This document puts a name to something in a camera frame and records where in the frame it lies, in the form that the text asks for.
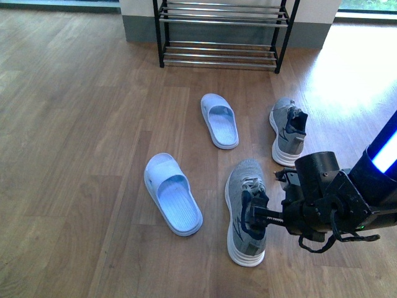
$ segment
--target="sneaker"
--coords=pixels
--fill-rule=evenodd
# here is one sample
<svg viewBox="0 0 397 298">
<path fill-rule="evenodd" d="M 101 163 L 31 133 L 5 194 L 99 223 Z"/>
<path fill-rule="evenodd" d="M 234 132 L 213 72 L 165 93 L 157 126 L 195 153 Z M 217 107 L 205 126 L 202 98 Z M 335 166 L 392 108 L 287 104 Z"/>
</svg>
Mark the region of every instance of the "sneaker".
<svg viewBox="0 0 397 298">
<path fill-rule="evenodd" d="M 273 159 L 284 166 L 295 166 L 303 150 L 308 114 L 295 107 L 295 102 L 283 97 L 270 112 L 270 124 L 276 132 L 272 146 Z"/>
<path fill-rule="evenodd" d="M 250 159 L 240 162 L 226 182 L 225 199 L 230 212 L 228 252 L 240 266 L 257 266 L 265 257 L 266 229 L 249 224 L 252 204 L 266 207 L 269 201 L 263 181 L 261 166 Z"/>
</svg>

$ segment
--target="white slide sandal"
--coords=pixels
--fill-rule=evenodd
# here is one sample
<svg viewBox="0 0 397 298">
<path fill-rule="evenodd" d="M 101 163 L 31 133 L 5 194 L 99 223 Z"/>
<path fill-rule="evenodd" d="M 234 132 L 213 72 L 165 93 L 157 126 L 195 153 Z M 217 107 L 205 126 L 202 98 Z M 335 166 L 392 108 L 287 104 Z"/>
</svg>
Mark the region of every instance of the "white slide sandal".
<svg viewBox="0 0 397 298">
<path fill-rule="evenodd" d="M 238 145 L 236 119 L 228 102 L 217 94 L 208 93 L 201 100 L 201 110 L 215 146 L 235 148 Z"/>
<path fill-rule="evenodd" d="M 203 216 L 186 176 L 168 153 L 154 155 L 146 165 L 145 185 L 169 228 L 178 236 L 199 230 Z"/>
</svg>

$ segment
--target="blue light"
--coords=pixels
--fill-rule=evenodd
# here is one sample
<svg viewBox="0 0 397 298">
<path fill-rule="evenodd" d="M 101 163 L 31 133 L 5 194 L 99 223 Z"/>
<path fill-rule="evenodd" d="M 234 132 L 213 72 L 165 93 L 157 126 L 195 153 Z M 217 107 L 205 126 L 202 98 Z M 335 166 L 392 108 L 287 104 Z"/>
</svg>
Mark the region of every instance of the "blue light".
<svg viewBox="0 0 397 298">
<path fill-rule="evenodd" d="M 397 131 L 375 155 L 372 162 L 382 173 L 386 172 L 397 160 Z"/>
</svg>

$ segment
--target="shoe rack shelf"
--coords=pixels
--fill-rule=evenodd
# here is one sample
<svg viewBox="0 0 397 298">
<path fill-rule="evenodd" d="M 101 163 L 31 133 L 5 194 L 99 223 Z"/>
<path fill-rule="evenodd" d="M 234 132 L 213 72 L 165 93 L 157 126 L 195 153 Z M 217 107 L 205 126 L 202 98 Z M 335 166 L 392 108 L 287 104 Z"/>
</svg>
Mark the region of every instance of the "shoe rack shelf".
<svg viewBox="0 0 397 298">
<path fill-rule="evenodd" d="M 281 0 L 279 6 L 254 6 L 163 0 L 158 7 L 157 0 L 153 0 L 160 67 L 200 65 L 274 70 L 279 73 L 300 0 L 295 0 L 290 15 L 285 8 L 286 2 Z M 170 23 L 267 27 L 273 30 L 273 37 L 270 45 L 172 40 Z M 276 43 L 281 28 L 286 30 L 278 52 Z M 161 40 L 162 33 L 165 36 L 164 43 Z"/>
</svg>

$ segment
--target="sneaker sole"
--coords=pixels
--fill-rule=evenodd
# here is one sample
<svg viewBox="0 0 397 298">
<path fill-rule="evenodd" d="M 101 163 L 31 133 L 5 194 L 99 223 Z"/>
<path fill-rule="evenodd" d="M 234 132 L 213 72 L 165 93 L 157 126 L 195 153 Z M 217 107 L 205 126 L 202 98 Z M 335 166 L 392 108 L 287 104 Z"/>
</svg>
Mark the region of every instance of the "sneaker sole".
<svg viewBox="0 0 397 298">
<path fill-rule="evenodd" d="M 265 257 L 265 251 L 260 253 L 257 256 L 249 256 L 245 255 L 244 253 L 240 252 L 236 246 L 234 245 L 233 241 L 233 214 L 231 213 L 231 204 L 230 204 L 230 198 L 229 198 L 229 181 L 230 181 L 230 176 L 226 182 L 226 187 L 225 187 L 225 199 L 226 199 L 226 205 L 229 208 L 229 213 L 230 213 L 230 222 L 229 222 L 229 229 L 228 229 L 228 253 L 230 255 L 230 258 L 238 265 L 244 266 L 244 267 L 255 267 L 259 265 L 264 257 Z"/>
<path fill-rule="evenodd" d="M 281 149 L 279 148 L 279 131 L 277 130 L 277 126 L 273 118 L 273 111 L 270 112 L 269 122 L 276 134 L 276 138 L 272 145 L 272 157 L 274 161 L 283 166 L 295 166 L 295 160 L 300 157 L 300 154 L 288 154 L 281 151 Z"/>
</svg>

